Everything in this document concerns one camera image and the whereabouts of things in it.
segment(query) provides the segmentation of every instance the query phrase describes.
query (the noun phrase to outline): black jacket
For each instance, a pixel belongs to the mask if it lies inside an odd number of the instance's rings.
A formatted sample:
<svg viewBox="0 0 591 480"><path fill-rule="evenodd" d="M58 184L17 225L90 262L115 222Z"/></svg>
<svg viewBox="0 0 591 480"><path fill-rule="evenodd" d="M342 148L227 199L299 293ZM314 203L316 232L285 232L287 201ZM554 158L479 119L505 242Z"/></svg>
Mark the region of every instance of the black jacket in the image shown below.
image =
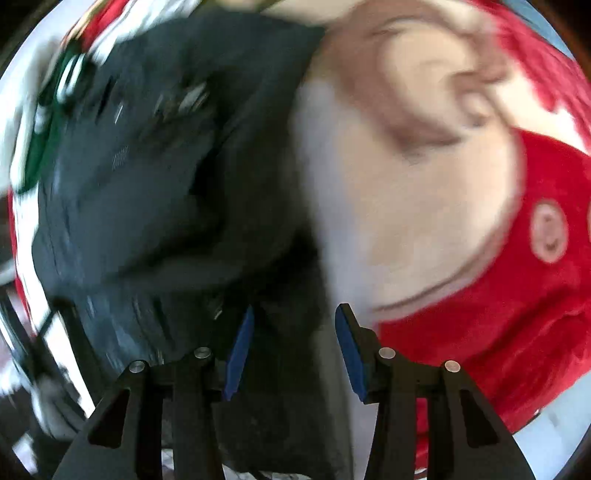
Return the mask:
<svg viewBox="0 0 591 480"><path fill-rule="evenodd" d="M314 362L324 296L287 141L322 36L211 8L116 46L80 83L43 174L33 258L48 298L75 305L64 318L75 353L92 363L88 342L107 380L208 345L220 311L253 305L241 389L216 410L226 461L345 478Z"/></svg>

